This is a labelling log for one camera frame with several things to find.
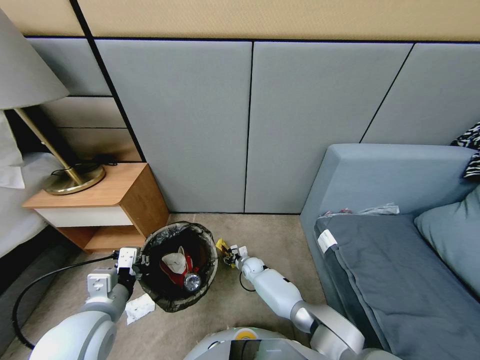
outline sofa cushion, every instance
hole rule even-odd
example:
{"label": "sofa cushion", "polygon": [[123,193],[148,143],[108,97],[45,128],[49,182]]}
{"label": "sofa cushion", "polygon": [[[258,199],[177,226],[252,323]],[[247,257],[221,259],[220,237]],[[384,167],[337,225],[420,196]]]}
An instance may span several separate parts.
{"label": "sofa cushion", "polygon": [[318,219],[315,227],[335,238],[325,256],[330,253],[343,268],[378,338],[394,355],[478,358],[480,303],[423,240],[413,216],[338,215]]}
{"label": "sofa cushion", "polygon": [[425,211],[415,225],[450,269],[480,296],[480,185],[460,202]]}

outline trash can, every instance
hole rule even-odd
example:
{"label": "trash can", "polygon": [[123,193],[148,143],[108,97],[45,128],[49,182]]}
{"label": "trash can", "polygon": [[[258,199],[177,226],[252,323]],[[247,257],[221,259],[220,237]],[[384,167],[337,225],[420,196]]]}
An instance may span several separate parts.
{"label": "trash can", "polygon": [[[162,264],[162,258],[176,253],[179,247],[189,254],[195,273],[200,277],[200,286],[195,292],[188,292],[175,284]],[[175,222],[155,231],[146,238],[140,253],[148,259],[147,266],[142,269],[140,285],[158,306],[169,313],[186,309],[199,301],[212,284],[219,264],[212,233],[204,226],[188,221]]]}

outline pillow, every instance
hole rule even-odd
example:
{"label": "pillow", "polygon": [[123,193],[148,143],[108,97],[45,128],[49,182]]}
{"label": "pillow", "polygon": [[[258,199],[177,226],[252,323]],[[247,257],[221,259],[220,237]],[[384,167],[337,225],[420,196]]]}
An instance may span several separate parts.
{"label": "pillow", "polygon": [[425,211],[414,222],[450,269],[480,296],[480,185],[463,201]]}
{"label": "pillow", "polygon": [[22,154],[17,147],[5,113],[0,110],[0,187],[25,189]]}

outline beige wall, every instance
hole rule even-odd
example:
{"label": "beige wall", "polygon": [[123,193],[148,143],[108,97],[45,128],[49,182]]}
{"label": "beige wall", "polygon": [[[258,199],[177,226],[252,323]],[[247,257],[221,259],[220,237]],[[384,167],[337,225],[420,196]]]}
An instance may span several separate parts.
{"label": "beige wall", "polygon": [[[99,37],[480,40],[479,0],[79,0]],[[0,0],[27,35],[81,35],[68,0]]]}
{"label": "beige wall", "polygon": [[0,0],[0,8],[24,35],[84,34],[68,0]]}

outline lamp shade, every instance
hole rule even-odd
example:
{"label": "lamp shade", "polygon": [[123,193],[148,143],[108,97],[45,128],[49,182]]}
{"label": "lamp shade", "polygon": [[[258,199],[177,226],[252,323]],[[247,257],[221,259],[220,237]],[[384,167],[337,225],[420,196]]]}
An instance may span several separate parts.
{"label": "lamp shade", "polygon": [[67,88],[0,9],[0,109],[64,98]]}

